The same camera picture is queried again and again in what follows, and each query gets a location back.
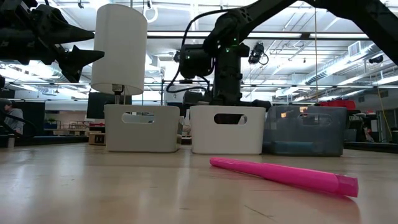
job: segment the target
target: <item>wooden table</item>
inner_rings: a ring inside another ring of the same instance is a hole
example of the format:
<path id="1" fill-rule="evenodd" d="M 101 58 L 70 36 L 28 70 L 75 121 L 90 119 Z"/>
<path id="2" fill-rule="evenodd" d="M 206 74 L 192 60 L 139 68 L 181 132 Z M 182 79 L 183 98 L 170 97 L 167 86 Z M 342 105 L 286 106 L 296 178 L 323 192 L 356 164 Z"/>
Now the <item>wooden table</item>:
<path id="1" fill-rule="evenodd" d="M 0 151 L 0 223 L 397 223 L 398 155 L 229 156 L 348 174 L 358 198 L 209 166 L 209 156 L 107 153 L 103 146 Z"/>

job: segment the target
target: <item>lamp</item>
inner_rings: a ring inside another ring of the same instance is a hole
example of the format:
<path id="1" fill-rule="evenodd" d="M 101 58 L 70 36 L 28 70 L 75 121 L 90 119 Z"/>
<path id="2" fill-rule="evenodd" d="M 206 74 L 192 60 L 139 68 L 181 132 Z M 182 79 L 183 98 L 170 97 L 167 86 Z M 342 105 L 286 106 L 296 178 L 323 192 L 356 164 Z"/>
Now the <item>lamp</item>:
<path id="1" fill-rule="evenodd" d="M 102 93 L 144 92 L 147 20 L 137 10 L 106 4 L 97 11 L 95 50 L 105 57 L 93 63 L 91 87 Z"/>

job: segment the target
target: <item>translucent plastic bin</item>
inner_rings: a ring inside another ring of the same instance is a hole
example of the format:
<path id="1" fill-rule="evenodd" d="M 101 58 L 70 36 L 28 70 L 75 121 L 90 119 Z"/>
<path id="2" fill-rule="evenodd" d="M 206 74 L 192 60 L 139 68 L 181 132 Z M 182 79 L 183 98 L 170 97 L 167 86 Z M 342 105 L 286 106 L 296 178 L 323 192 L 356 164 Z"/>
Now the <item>translucent plastic bin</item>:
<path id="1" fill-rule="evenodd" d="M 273 106 L 264 123 L 263 153 L 285 156 L 341 156 L 347 109 Z"/>

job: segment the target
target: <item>person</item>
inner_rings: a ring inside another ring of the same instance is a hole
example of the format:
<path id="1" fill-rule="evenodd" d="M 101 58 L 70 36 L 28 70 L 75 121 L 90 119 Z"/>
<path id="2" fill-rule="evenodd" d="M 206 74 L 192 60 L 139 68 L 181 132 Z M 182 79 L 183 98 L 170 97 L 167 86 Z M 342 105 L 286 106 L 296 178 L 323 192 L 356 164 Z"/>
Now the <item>person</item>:
<path id="1" fill-rule="evenodd" d="M 18 108 L 15 101 L 11 101 L 10 103 L 4 106 L 4 110 L 8 115 L 15 116 L 17 118 L 24 119 L 24 113 L 21 109 Z M 24 123 L 21 121 L 17 121 L 15 119 L 6 117 L 4 122 L 13 130 L 18 132 L 19 134 L 23 134 L 24 132 Z"/>

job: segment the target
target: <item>pink pen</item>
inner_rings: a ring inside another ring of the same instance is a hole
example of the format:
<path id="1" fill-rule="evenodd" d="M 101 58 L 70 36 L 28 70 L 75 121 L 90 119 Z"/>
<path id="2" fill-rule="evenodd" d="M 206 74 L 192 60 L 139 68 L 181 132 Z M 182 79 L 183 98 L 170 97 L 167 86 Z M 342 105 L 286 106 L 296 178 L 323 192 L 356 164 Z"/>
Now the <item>pink pen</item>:
<path id="1" fill-rule="evenodd" d="M 283 184 L 296 185 L 350 197 L 358 196 L 358 180 L 354 177 L 275 164 L 239 161 L 222 157 L 212 157 L 210 159 L 210 164 L 228 170 L 260 176 L 267 180 L 273 180 Z"/>

